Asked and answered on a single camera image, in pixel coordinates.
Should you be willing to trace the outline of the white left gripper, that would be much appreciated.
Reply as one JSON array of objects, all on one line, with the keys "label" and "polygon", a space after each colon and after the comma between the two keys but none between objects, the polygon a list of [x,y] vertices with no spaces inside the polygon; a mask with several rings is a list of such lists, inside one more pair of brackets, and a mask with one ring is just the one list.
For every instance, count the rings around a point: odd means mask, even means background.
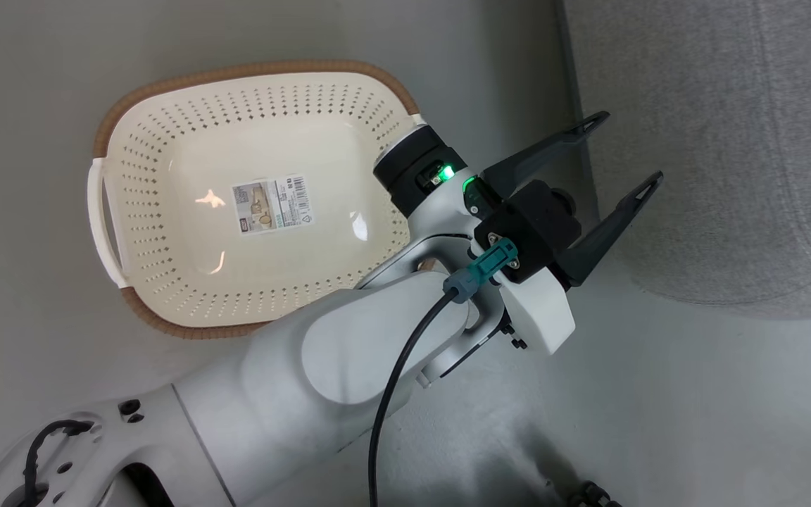
[{"label": "white left gripper", "polygon": [[[610,118],[599,111],[579,124],[547,136],[524,150],[483,170],[482,179],[501,198],[508,198],[543,165],[588,141],[590,135]],[[552,356],[576,330],[564,288],[582,286],[615,242],[627,231],[664,180],[656,171],[619,200],[609,216],[600,221],[572,247],[558,254],[555,276],[548,269],[534,273],[522,283],[511,282],[496,273],[516,337],[531,351]]]}]

